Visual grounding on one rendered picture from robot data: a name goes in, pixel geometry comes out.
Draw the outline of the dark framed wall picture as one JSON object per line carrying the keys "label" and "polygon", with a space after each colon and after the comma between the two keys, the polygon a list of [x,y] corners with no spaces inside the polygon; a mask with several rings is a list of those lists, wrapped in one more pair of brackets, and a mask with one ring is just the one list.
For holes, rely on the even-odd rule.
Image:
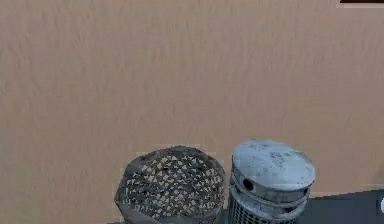
{"label": "dark framed wall picture", "polygon": [[384,4],[384,0],[339,0],[341,4]]}

